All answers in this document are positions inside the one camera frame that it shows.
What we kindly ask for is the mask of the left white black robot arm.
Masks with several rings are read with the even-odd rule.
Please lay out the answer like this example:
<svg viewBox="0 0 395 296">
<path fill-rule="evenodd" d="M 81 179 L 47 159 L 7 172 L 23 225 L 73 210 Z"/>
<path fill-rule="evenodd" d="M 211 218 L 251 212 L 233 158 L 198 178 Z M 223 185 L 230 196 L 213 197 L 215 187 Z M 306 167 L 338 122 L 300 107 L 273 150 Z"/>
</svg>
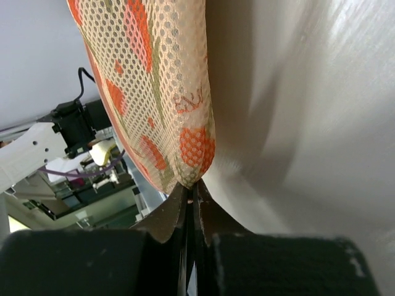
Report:
<svg viewBox="0 0 395 296">
<path fill-rule="evenodd" d="M 1 148 L 1 192 L 57 158 L 89 151 L 96 134 L 111 127 L 102 101 L 59 104 L 23 135 Z"/>
</svg>

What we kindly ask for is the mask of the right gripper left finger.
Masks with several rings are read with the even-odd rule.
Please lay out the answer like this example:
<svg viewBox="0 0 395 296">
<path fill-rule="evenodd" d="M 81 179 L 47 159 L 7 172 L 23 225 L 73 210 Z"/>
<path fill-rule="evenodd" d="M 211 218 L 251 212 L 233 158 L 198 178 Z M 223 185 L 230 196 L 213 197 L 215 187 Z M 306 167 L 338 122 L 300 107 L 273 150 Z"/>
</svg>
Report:
<svg viewBox="0 0 395 296">
<path fill-rule="evenodd" d="M 187 188 L 128 229 L 18 231 L 1 246 L 2 295 L 185 295 Z"/>
</svg>

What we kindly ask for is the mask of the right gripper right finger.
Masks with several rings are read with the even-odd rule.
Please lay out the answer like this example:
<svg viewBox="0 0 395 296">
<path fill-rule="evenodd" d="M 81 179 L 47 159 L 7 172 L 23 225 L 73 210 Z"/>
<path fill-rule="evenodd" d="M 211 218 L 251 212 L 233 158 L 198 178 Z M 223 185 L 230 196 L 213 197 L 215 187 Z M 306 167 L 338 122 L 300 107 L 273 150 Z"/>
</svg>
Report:
<svg viewBox="0 0 395 296">
<path fill-rule="evenodd" d="M 198 295 L 378 295 L 357 246 L 343 237 L 261 235 L 193 187 Z"/>
</svg>

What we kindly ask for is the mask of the floral mesh laundry bag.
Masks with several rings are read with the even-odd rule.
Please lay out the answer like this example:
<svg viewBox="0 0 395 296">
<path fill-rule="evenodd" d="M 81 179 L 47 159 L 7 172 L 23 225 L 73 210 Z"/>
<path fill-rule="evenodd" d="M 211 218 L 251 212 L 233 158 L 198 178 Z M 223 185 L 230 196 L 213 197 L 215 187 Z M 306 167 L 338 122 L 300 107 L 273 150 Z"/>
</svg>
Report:
<svg viewBox="0 0 395 296">
<path fill-rule="evenodd" d="M 215 155 L 204 1 L 69 1 L 105 110 L 158 191 L 192 187 Z"/>
</svg>

